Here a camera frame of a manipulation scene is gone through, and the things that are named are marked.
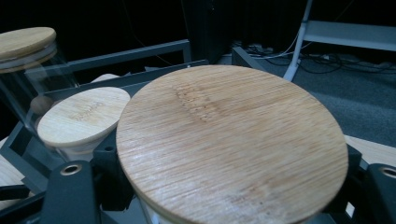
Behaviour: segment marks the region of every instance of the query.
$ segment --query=bamboo lid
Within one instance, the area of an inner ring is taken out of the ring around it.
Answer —
[[[56,33],[49,27],[34,27],[0,34],[0,61],[29,55],[52,43]]]
[[[139,197],[176,223],[294,223],[347,174],[347,145],[307,91],[259,70],[206,65],[153,80],[117,128]]]
[[[34,27],[0,34],[0,74],[38,66],[56,53],[56,33],[49,27]]]
[[[40,139],[52,147],[78,147],[106,136],[130,100],[127,91],[103,87],[62,100],[38,123]]]

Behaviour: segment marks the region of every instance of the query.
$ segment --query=jar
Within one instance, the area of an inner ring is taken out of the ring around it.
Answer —
[[[43,116],[38,136],[66,161],[90,161],[93,150],[115,130],[130,98],[127,91],[115,87],[76,93]]]
[[[155,224],[305,222],[347,175],[345,137],[326,107],[284,78],[242,66],[195,66],[151,81],[125,106],[116,144]]]
[[[37,137],[37,123],[62,99],[54,91],[78,88],[50,27],[0,34],[0,94],[4,104]]]

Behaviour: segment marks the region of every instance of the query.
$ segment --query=round wooden lid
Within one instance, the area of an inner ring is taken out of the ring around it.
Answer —
[[[150,82],[125,107],[117,148],[139,197],[176,223],[303,221],[347,174],[344,135],[324,105],[231,65]]]
[[[56,33],[49,27],[34,27],[0,34],[0,61],[15,60],[43,49]]]
[[[106,136],[117,126],[129,93],[103,87],[70,96],[38,123],[40,139],[52,147],[77,147]]]

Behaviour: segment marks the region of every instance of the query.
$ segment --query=glass jar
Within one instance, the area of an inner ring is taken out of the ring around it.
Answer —
[[[37,139],[40,118],[62,100],[51,93],[78,87],[58,49],[54,29],[34,27],[0,34],[1,99]]]

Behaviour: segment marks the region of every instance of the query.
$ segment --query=cable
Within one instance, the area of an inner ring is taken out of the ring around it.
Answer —
[[[146,47],[146,45],[142,41],[140,41],[140,39],[137,37],[136,33],[134,32],[134,27],[132,26],[131,18],[129,17],[129,13],[128,13],[128,10],[126,8],[125,1],[121,0],[121,2],[122,2],[123,9],[124,9],[124,13],[125,13],[125,15],[127,17],[129,28],[132,30],[132,33],[134,34],[134,39],[137,42],[139,42],[140,45],[142,45],[143,47]],[[155,56],[157,58],[159,58],[161,61],[163,61],[163,62],[165,62],[165,63],[167,63],[169,65],[173,65],[173,64],[169,63],[168,61],[166,61],[165,59],[163,59],[162,57],[160,57],[159,55],[155,55]]]
[[[289,53],[288,53],[288,51],[291,49],[291,47],[293,47],[294,43],[297,40],[297,37],[298,37],[298,33],[297,33],[297,36],[294,37],[294,39],[291,42],[290,46],[285,51],[283,51],[282,53],[280,53],[280,54],[278,54],[276,56],[264,57],[264,59],[272,59],[272,58],[277,58],[277,57],[282,57],[282,56],[285,56],[285,55],[288,55],[288,54],[292,54],[294,51],[289,52]]]
[[[289,64],[290,64],[290,63],[274,63],[274,62],[271,62],[271,60],[269,60],[269,59],[265,59],[265,61],[267,61],[270,64],[276,65],[276,66],[289,66]]]
[[[348,60],[343,60],[339,57],[338,54],[331,54],[331,55],[327,55],[327,56],[329,57],[329,59],[324,59],[323,55],[319,55],[319,56],[303,55],[302,59],[303,60],[312,60],[315,63],[333,67],[333,69],[331,69],[331,70],[328,70],[325,72],[315,72],[315,71],[307,69],[301,63],[299,63],[299,66],[301,66],[302,69],[305,70],[305,72],[312,73],[312,74],[325,74],[325,73],[330,73],[330,72],[336,71],[338,69],[344,69],[347,71],[356,71],[356,72],[361,72],[361,73],[366,73],[366,74],[381,74],[381,75],[395,75],[396,74],[396,65],[393,63],[390,63],[386,67],[378,68],[373,65],[362,64],[362,63],[366,63],[363,61],[351,62]]]
[[[355,0],[351,0],[350,2],[349,2],[349,4],[344,8],[344,10],[334,19],[334,21],[338,21],[338,19],[340,19],[343,15],[344,15],[344,13],[350,8],[350,6],[352,5],[352,3],[354,2]]]

